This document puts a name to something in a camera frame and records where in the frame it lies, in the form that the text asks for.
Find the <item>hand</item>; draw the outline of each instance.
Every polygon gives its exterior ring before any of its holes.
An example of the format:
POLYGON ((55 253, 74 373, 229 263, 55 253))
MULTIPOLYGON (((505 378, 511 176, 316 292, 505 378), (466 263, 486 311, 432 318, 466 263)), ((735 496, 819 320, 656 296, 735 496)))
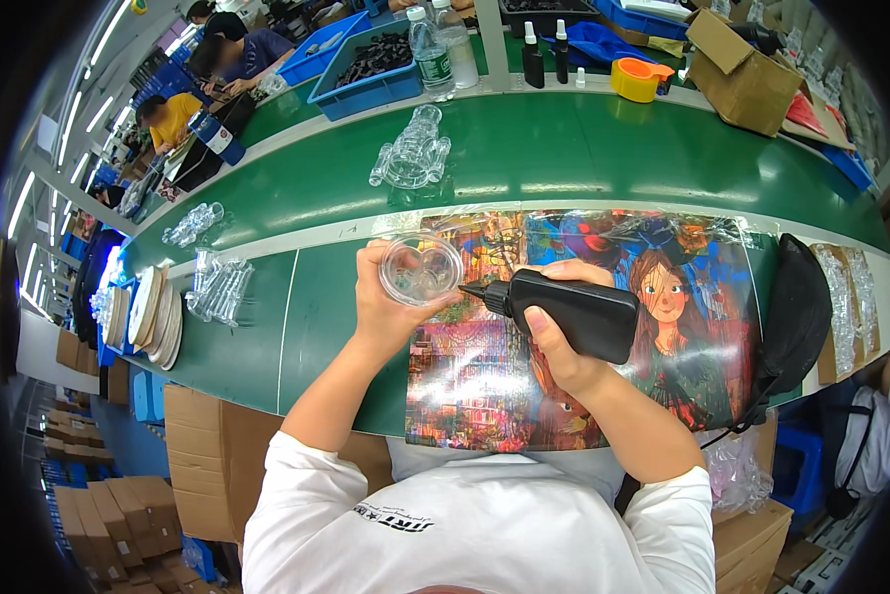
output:
MULTIPOLYGON (((579 259, 567 259, 547 266, 528 266, 528 268, 540 272, 548 279, 585 280, 605 287, 614 286, 613 275, 609 271, 579 259)), ((524 310, 524 318, 530 326, 534 342, 547 358, 547 365, 554 381, 581 404, 583 399, 598 392, 607 378, 616 374, 605 361, 574 352, 557 322, 543 309, 536 306, 528 307, 524 310)))
POLYGON ((372 240, 356 254, 356 333, 351 343, 377 362, 385 364, 409 340, 415 328, 449 305, 460 303, 455 292, 448 301, 431 307, 412 307, 394 301, 379 281, 379 264, 390 242, 372 240))
POLYGON ((253 79, 249 79, 248 81, 245 81, 242 78, 238 78, 233 83, 224 87, 223 92, 225 92, 233 97, 233 96, 239 95, 240 93, 242 93, 245 90, 250 90, 256 86, 257 86, 257 82, 253 79))

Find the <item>illustrated girl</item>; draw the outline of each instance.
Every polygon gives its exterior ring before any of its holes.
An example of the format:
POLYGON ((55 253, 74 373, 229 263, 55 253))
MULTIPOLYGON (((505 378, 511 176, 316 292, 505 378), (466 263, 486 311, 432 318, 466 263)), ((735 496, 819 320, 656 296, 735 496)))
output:
POLYGON ((630 381, 690 430, 705 429, 714 413, 729 406, 729 396, 682 265, 663 250, 647 249, 632 263, 628 289, 644 308, 630 354, 630 381))

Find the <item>clear plastic cup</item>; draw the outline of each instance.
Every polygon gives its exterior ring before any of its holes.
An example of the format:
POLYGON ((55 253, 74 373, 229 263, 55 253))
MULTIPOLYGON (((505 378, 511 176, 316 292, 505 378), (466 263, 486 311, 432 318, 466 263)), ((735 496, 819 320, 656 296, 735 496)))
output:
POLYGON ((379 265, 379 280, 389 297, 413 307, 443 303, 464 274, 458 250, 431 233, 412 233, 395 240, 379 265))

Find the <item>white label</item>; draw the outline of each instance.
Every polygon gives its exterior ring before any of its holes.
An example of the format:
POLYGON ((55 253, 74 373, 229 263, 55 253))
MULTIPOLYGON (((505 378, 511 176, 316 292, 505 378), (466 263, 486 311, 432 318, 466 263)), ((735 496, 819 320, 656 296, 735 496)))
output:
POLYGON ((226 149, 230 145, 230 140, 232 140, 233 137, 234 135, 230 133, 230 130, 221 126, 220 130, 218 130, 213 138, 207 141, 205 145, 219 155, 223 152, 223 149, 226 149))

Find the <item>green workbench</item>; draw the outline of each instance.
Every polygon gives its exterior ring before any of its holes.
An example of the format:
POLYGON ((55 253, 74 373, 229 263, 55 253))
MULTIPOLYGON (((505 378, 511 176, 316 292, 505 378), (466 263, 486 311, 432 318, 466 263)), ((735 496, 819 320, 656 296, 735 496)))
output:
MULTIPOLYGON (((296 117, 278 105, 261 106, 251 121, 253 143, 262 140, 260 123, 268 136, 286 127, 276 113, 296 117)), ((201 244, 217 249, 418 208, 629 199, 793 220, 890 251, 873 201, 830 163, 784 139, 724 125, 714 113, 570 92, 475 96, 442 110, 441 130, 452 141, 443 188, 410 193, 368 185, 378 148, 411 115, 410 109, 384 112, 273 150, 203 188, 134 238, 125 250, 126 271, 166 258, 191 260, 194 246, 167 246, 161 232, 198 203, 214 200, 228 214, 201 244)), ((763 239, 750 259, 764 312, 775 243, 763 239)), ((324 245, 253 259, 257 270, 237 316, 243 326, 205 324, 185 312, 174 369, 162 372, 143 357, 137 362, 202 392, 285 414, 353 332, 355 254, 365 242, 328 238, 319 242, 324 245)), ((186 290, 176 283, 176 290, 186 290)), ((407 359, 404 350, 379 374, 356 430, 403 433, 407 359)))

